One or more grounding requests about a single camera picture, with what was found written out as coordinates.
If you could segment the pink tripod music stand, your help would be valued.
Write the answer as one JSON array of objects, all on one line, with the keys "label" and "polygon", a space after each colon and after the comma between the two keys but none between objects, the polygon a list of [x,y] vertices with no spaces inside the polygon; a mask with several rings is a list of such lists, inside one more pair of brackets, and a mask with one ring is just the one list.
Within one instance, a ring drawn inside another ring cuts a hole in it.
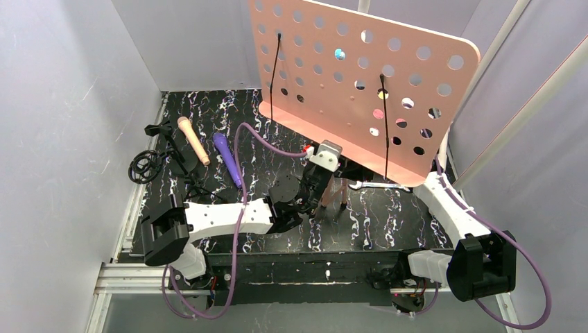
[{"label": "pink tripod music stand", "polygon": [[481,60],[469,40],[316,1],[249,1],[260,113],[393,182],[426,181]]}]

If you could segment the purple microphone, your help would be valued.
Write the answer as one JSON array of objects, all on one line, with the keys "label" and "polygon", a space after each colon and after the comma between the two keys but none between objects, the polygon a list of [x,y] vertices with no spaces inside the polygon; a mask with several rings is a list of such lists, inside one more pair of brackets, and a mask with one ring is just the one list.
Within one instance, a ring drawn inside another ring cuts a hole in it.
[{"label": "purple microphone", "polygon": [[214,146],[218,150],[218,152],[220,153],[234,184],[238,188],[241,188],[242,181],[240,179],[239,169],[236,165],[236,161],[234,159],[234,156],[229,148],[226,136],[224,136],[221,133],[214,133],[213,134],[213,141],[214,141]]}]

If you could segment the black round-base mic stand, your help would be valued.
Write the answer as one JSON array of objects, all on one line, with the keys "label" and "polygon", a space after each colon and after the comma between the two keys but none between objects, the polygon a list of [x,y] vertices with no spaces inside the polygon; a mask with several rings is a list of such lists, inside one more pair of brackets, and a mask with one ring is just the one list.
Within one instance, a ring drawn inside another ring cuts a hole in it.
[{"label": "black round-base mic stand", "polygon": [[162,152],[162,159],[166,162],[173,176],[187,179],[196,170],[198,164],[196,153],[190,145],[181,146],[175,141],[174,129],[170,121],[147,125],[144,132],[150,137],[164,138],[166,148]]}]

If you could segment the pink microphone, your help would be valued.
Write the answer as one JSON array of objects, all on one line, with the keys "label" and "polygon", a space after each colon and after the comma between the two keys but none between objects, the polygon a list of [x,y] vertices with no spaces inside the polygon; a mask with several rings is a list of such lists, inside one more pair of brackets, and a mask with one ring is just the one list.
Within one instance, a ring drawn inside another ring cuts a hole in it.
[{"label": "pink microphone", "polygon": [[195,130],[193,129],[192,122],[187,117],[180,117],[177,123],[178,128],[183,132],[186,140],[195,151],[198,159],[204,166],[208,166],[211,163],[209,155],[200,142],[200,139],[197,136]]}]

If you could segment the black tripod mic stand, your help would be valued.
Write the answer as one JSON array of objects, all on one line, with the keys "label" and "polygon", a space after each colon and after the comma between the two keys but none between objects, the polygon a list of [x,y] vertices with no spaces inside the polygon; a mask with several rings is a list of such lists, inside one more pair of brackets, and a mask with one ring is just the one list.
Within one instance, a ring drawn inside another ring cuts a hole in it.
[{"label": "black tripod mic stand", "polygon": [[195,153],[182,151],[169,142],[163,151],[145,150],[137,154],[128,167],[128,177],[135,184],[146,185],[156,179],[164,167],[168,167],[172,176],[183,180],[187,186],[185,199],[211,196],[220,203],[228,203],[227,199],[201,185],[197,166]]}]

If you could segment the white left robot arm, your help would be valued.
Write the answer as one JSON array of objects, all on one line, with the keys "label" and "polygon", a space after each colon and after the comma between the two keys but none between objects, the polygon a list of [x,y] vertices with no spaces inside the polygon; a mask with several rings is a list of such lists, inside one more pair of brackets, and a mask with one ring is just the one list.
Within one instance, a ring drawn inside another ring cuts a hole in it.
[{"label": "white left robot arm", "polygon": [[333,171],[315,164],[305,168],[301,178],[286,175],[277,179],[269,193],[243,203],[161,205],[141,221],[144,264],[169,265],[186,279],[209,273],[199,239],[228,234],[277,234],[287,232],[302,222],[302,215],[312,213],[320,203]]}]

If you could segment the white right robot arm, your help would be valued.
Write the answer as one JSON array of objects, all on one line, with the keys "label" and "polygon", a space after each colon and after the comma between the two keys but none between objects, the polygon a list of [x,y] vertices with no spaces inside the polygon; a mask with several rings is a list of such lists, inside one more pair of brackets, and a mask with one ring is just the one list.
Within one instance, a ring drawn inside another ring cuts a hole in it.
[{"label": "white right robot arm", "polygon": [[425,248],[403,250],[392,268],[371,275],[376,287],[389,289],[405,280],[425,279],[449,287],[466,302],[513,291],[517,250],[508,231],[495,232],[477,221],[474,209],[459,197],[448,178],[430,172],[413,193],[429,209],[449,236],[451,255]]}]

